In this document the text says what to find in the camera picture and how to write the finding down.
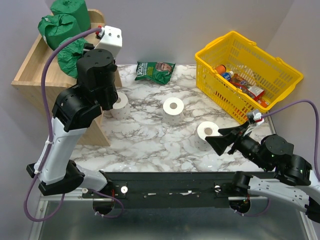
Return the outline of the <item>green roll with picture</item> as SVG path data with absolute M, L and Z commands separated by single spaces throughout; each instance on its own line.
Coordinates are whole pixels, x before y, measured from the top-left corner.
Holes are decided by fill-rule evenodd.
M 83 37 L 65 46 L 57 54 L 60 69 L 69 77 L 78 77 L 77 61 L 83 56 L 84 45 L 88 43 Z

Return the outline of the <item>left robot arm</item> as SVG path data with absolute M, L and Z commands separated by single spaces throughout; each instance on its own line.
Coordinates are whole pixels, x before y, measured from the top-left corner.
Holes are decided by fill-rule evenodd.
M 95 48 L 87 51 L 76 67 L 76 85 L 63 90 L 53 105 L 52 134 L 46 143 L 49 150 L 43 150 L 39 160 L 26 169 L 33 179 L 39 179 L 44 196 L 86 188 L 104 198 L 111 191 L 105 174 L 80 167 L 70 157 L 93 120 L 117 102 L 117 66 L 110 51 Z

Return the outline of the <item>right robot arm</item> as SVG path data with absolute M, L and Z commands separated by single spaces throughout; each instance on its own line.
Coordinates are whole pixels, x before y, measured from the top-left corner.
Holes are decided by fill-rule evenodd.
M 258 195 L 287 203 L 312 221 L 320 221 L 320 182 L 313 168 L 303 157 L 293 153 L 294 145 L 283 137 L 272 134 L 261 142 L 255 141 L 250 134 L 255 125 L 248 122 L 230 128 L 220 128 L 218 136 L 206 136 L 205 140 L 220 156 L 227 147 L 228 154 L 240 152 L 246 159 L 265 172 L 274 172 L 279 180 L 272 185 L 252 174 L 236 171 L 230 191 L 236 195 Z

